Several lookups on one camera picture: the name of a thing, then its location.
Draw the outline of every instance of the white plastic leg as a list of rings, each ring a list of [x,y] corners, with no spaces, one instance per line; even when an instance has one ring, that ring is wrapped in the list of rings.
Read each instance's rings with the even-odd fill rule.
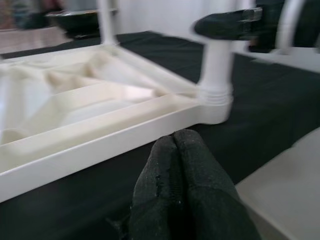
[[[103,45],[116,45],[118,41],[114,36],[113,20],[110,11],[110,0],[97,0],[99,10],[99,27],[101,43]]]
[[[211,13],[235,11],[236,0],[212,1]],[[231,72],[233,67],[232,41],[209,40],[204,48],[198,99],[202,105],[200,122],[219,124],[226,121],[232,107]]]
[[[279,20],[276,47],[281,54],[290,54],[299,17],[306,0],[286,0]]]

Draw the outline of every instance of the black bowl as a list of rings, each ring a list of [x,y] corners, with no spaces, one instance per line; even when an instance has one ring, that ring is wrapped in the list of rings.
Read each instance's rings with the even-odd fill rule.
[[[56,26],[66,31],[67,36],[87,36],[99,32],[98,12],[55,11],[46,15]]]

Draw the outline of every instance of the white pipe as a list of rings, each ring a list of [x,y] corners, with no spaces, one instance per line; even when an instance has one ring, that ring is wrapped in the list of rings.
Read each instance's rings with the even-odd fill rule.
[[[276,47],[281,54],[290,54],[294,44],[295,31],[306,0],[286,0],[279,20]]]
[[[118,41],[114,36],[113,20],[111,16],[110,0],[97,0],[101,44],[116,45]]]
[[[237,0],[211,1],[210,13],[233,12]],[[202,104],[200,121],[218,124],[229,117],[232,106],[231,72],[233,68],[233,42],[208,40],[204,47],[198,99]]]

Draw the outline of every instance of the black fabric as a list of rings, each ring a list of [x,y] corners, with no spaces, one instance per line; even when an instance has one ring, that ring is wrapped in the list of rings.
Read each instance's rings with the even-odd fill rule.
[[[261,239],[230,177],[192,130],[156,141],[132,202],[130,239]]]
[[[203,46],[152,32],[120,35],[122,46],[196,83]],[[21,57],[98,44],[99,39],[4,54]],[[219,125],[195,125],[216,160],[237,184],[320,126],[320,75],[236,55],[234,103]],[[105,217],[129,212],[135,183],[152,143],[0,203],[6,240],[105,239]]]

